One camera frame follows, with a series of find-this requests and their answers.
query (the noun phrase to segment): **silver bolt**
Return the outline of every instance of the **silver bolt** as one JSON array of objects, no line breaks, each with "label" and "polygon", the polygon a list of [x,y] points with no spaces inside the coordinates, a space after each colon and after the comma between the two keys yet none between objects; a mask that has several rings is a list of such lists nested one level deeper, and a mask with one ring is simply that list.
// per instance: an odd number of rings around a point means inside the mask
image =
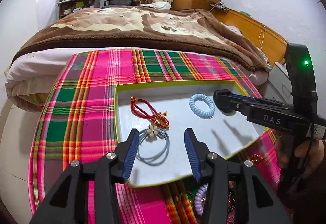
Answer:
[{"label": "silver bolt", "polygon": [[244,164],[245,164],[247,167],[251,167],[251,166],[254,165],[253,162],[252,162],[251,160],[245,160],[245,161],[244,161]]},{"label": "silver bolt", "polygon": [[114,153],[114,152],[109,152],[108,154],[106,154],[106,157],[108,158],[108,159],[114,159],[115,158],[115,156],[116,156],[116,154]]},{"label": "silver bolt", "polygon": [[217,155],[215,152],[210,152],[210,153],[208,154],[208,157],[209,157],[210,159],[212,159],[212,160],[216,159],[217,156],[218,156],[218,155]]},{"label": "silver bolt", "polygon": [[79,164],[80,164],[80,161],[79,161],[79,160],[73,160],[73,161],[70,163],[70,165],[71,165],[72,167],[77,167]]}]

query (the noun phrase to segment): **plaid tablecloth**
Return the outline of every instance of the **plaid tablecloth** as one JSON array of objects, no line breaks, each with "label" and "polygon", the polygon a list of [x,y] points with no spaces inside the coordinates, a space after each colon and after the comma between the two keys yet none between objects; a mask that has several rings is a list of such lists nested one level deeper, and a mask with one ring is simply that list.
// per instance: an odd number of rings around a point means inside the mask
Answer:
[{"label": "plaid tablecloth", "polygon": [[[235,63],[191,53],[111,49],[75,54],[58,77],[38,122],[29,162],[29,195],[35,212],[61,172],[74,160],[95,161],[117,144],[113,110],[115,85],[133,82],[228,79],[250,96],[260,94]],[[273,188],[279,169],[268,130],[240,156],[253,159]],[[123,223],[196,223],[191,206],[176,201],[182,181],[151,188],[117,184]],[[89,186],[89,223],[94,220],[94,183]]]}]

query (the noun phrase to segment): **brown blanket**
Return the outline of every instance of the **brown blanket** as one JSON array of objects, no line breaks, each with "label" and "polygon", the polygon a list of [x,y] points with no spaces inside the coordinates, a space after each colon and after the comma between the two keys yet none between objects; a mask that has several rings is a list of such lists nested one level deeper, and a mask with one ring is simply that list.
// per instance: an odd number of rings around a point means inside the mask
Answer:
[{"label": "brown blanket", "polygon": [[217,55],[244,68],[267,70],[252,42],[202,9],[162,11],[141,6],[86,8],[48,26],[17,52],[18,57],[64,47],[142,47]]}]

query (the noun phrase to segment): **floor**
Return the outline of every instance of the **floor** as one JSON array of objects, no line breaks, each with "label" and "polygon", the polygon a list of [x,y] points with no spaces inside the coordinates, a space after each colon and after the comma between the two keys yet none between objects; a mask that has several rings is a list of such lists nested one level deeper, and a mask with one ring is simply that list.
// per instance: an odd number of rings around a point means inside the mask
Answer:
[{"label": "floor", "polygon": [[39,116],[13,106],[0,143],[0,197],[18,224],[28,224],[32,217],[27,173]]}]

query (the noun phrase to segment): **red bracelet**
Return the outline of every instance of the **red bracelet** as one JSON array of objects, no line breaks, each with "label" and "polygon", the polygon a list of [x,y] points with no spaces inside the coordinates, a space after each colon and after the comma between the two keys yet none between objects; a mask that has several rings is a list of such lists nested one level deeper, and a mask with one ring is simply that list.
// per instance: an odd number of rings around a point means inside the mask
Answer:
[{"label": "red bracelet", "polygon": [[[136,102],[143,102],[145,104],[148,105],[148,107],[152,110],[152,112],[154,113],[154,115],[149,115],[148,113],[146,113],[144,110],[140,109],[137,105]],[[167,116],[167,112],[164,113],[160,113],[157,112],[149,102],[147,102],[146,100],[143,99],[137,99],[135,96],[131,97],[131,105],[130,105],[131,111],[138,117],[140,118],[146,118],[151,120],[151,122],[155,125],[157,125],[160,128],[167,128],[170,125],[170,122],[165,118],[165,116]]]}]

